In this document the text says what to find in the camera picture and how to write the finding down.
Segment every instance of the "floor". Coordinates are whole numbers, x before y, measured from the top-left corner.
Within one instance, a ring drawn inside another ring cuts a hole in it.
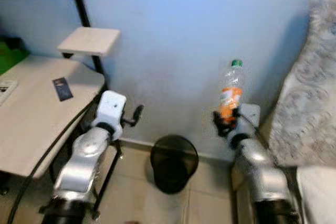
[[[167,195],[154,183],[147,151],[122,147],[123,157],[117,163],[100,206],[97,222],[89,216],[85,223],[199,224],[233,223],[228,164],[201,161],[186,188]],[[108,169],[108,160],[102,174]],[[22,179],[13,177],[10,191],[0,196],[0,223],[6,219]],[[48,203],[52,183],[48,174],[34,181],[24,196],[14,223],[41,223],[40,206]]]

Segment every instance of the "white shelf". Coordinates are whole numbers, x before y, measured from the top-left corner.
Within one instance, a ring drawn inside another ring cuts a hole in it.
[[[57,49],[68,54],[103,57],[112,51],[120,34],[121,32],[116,29],[79,27]]]

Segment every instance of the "card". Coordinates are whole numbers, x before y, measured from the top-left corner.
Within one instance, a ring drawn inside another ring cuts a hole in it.
[[[64,77],[53,80],[53,83],[54,83],[58,98],[61,102],[74,97],[70,91],[67,80]]]

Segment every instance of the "white desk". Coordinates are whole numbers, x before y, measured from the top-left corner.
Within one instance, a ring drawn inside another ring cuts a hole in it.
[[[60,102],[52,81],[65,77],[73,98]],[[0,170],[28,176],[66,125],[99,93],[103,75],[68,59],[29,56],[0,76],[18,87],[0,106]],[[59,140],[34,177],[40,177],[78,119]]]

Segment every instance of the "white wall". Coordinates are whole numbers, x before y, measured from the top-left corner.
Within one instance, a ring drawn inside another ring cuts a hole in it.
[[[247,72],[244,101],[269,112],[308,28],[308,0],[85,0],[92,25],[122,31],[103,61],[111,87],[143,103],[144,117],[125,136],[154,142],[168,133],[203,153],[229,158],[211,112],[220,74],[234,58]],[[0,0],[2,34],[21,36],[35,54],[80,25],[73,0]]]

